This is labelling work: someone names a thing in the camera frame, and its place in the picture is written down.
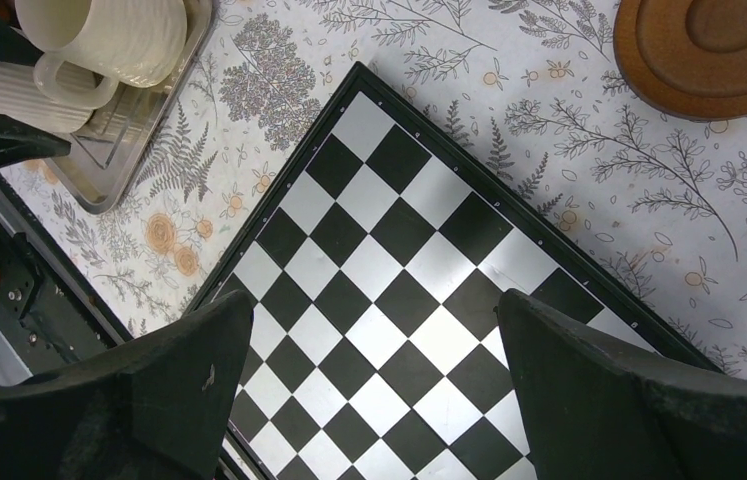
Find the round wooden dish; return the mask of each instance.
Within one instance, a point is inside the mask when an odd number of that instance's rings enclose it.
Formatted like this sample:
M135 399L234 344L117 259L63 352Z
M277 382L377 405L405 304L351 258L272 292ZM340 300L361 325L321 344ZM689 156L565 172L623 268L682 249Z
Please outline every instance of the round wooden dish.
M623 0L614 49L632 91L659 110L747 115L747 0Z

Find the mug handle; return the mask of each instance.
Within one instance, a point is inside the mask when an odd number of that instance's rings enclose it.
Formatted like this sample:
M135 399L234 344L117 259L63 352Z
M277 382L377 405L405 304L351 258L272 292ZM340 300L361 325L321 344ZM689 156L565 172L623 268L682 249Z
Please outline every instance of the mug handle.
M34 84L40 93L52 101L75 108L97 109L114 98L119 81L112 77L103 77L93 90L77 92L67 90L56 80L58 70L65 60L53 53L44 53L34 66Z

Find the tablecloth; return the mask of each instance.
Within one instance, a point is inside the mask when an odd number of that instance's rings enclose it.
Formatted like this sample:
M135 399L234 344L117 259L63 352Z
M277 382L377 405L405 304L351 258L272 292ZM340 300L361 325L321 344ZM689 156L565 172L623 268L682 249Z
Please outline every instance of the tablecloth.
M135 185L84 212L2 170L134 335L176 320L365 62L730 375L747 378L747 118L651 108L615 0L221 0Z

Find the white square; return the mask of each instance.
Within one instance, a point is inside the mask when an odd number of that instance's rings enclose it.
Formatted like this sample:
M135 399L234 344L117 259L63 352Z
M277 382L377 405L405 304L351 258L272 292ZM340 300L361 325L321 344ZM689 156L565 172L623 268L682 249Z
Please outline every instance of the white square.
M588 322L588 326L603 333L607 333L612 337L619 338L626 343L631 343L636 347L643 348L648 352L656 351L652 345L641 338L641 335L638 335L638 332L633 330L632 327L627 325L626 322L621 320L620 317L615 315L615 313L608 308L603 307L603 310Z
M461 285L476 267L440 232L435 232L405 269L440 303Z
M273 422L267 422L249 445L258 452L261 461L271 472L281 472L296 456L296 451Z
M441 452L417 473L417 480L476 480L449 449Z
M366 480L408 480L413 475L381 438L355 462Z
M377 373L350 399L349 404L380 437L408 413L408 405Z
M319 368L315 368L296 389L294 398L320 428L325 427L347 403L341 392L332 385Z
M485 257L482 271L502 291L516 288L532 293L552 274L558 264L516 228Z
M258 367L252 378L246 382L244 390L267 418L273 418L273 415L291 398L291 392L266 363Z
M252 338L249 346L255 353L266 360L273 353L279 342L285 338L285 329L270 315L270 312L260 303L254 309L255 320L252 323Z
M367 295L367 298L375 302L388 285L397 278L402 267L390 253L368 235L352 252L341 270L359 290Z
M523 418L520 414L520 404L517 402L517 394L512 390L494 408L488 410L485 418L491 422L504 437L517 448L523 456L529 453L529 440L526 438L526 429L523 428Z
M406 341L405 334L376 305L364 312L346 336L376 370Z
M452 445L482 418L482 412L447 378L421 398L414 410L447 445Z
M282 269L256 242L246 250L234 270L235 275L258 300L273 286Z
M397 200L394 191L382 177L367 165L352 177L338 197L338 204L368 232L379 223Z
M500 327L494 327L494 329L491 330L491 333L489 333L488 336L485 337L484 340L482 340L482 345L484 345L485 348L487 348L488 351L491 352L491 355L499 360L504 367L508 368L508 359L505 356L503 337L500 336Z
M288 262L285 271L308 298L315 299L338 273L338 266L314 243L314 240L306 238Z
M497 477L497 480L538 480L538 473L535 472L535 465L523 457Z
M281 207L306 235L311 235L334 203L320 184L302 172L282 199Z
M323 430L300 450L299 456L318 480L336 480L352 465Z
M341 334L314 305L309 305L289 335L314 365L319 365L341 341Z
M479 344L479 340L443 306L432 312L410 340L444 375Z
M384 110L359 93L332 129L332 135L366 162L393 126L394 120Z
M433 157L402 192L402 198L438 229L472 191L464 180Z

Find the ribbed white mug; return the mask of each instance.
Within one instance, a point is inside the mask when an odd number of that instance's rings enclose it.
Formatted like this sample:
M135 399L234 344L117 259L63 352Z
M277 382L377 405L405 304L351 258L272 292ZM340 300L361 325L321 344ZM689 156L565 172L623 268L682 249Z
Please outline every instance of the ribbed white mug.
M15 0L26 38L44 54L34 69L38 88L67 105L99 108L119 82L146 88L176 67L187 35L182 0ZM84 92L61 88L64 62L104 78Z
M34 83L32 67L0 62L0 113L52 133L72 133L82 127L91 108L62 105L44 96ZM66 64L58 73L64 89L85 91L96 82L93 73Z

